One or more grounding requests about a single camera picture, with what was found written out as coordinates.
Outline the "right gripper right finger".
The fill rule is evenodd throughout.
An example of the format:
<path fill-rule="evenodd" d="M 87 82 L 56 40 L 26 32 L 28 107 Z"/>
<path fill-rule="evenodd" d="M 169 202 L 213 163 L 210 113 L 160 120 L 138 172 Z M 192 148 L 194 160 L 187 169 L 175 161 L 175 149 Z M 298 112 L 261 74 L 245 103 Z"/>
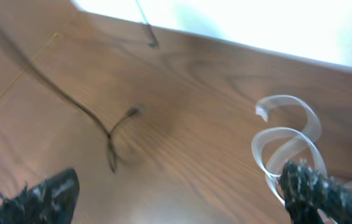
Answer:
<path fill-rule="evenodd" d="M 352 191 L 333 179 L 288 161 L 279 184 L 292 223 L 324 223 L 321 211 L 337 223 L 352 224 Z"/>

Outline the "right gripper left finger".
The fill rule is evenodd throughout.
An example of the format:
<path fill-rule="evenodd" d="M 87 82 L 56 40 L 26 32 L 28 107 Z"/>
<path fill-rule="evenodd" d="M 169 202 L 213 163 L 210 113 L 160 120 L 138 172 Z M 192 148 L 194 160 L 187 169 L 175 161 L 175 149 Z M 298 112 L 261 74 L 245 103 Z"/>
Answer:
<path fill-rule="evenodd" d="M 70 224 L 80 193 L 75 169 L 69 167 L 13 198 L 0 193 L 0 224 Z"/>

